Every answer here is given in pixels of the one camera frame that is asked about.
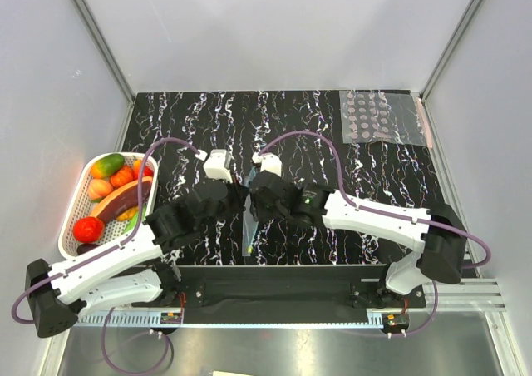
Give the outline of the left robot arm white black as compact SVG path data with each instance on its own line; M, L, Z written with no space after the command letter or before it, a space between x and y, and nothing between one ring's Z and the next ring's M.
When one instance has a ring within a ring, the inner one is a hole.
M101 284L116 280L120 272L190 245L208 223L243 212L248 193L238 182L208 180L147 215L130 234L74 260L53 265L34 260L26 269L24 296L37 336L52 337L72 327L104 299Z

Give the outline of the green orange mango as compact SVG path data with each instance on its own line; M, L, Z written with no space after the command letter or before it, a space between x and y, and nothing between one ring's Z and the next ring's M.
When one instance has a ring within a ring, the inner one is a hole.
M120 153L103 156L91 166L91 176L104 179L114 175L125 164L125 158Z

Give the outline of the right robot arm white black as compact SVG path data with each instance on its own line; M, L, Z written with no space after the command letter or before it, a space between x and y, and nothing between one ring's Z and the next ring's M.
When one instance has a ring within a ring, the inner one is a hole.
M355 231L409 249L385 266L377 284L354 290L352 300L362 308L402 306L422 284L461 282L466 238L448 205L436 210L384 205L314 183L298 188L269 171L251 179L249 194L257 222L285 220L302 228Z

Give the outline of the clear zip bag blue zipper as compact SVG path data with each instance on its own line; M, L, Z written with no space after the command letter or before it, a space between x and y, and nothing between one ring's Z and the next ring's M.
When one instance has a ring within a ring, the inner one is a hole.
M259 226L259 223L254 219L252 208L253 203L251 194L248 193L246 196L243 213L242 255L244 258L250 257L253 252L254 238Z

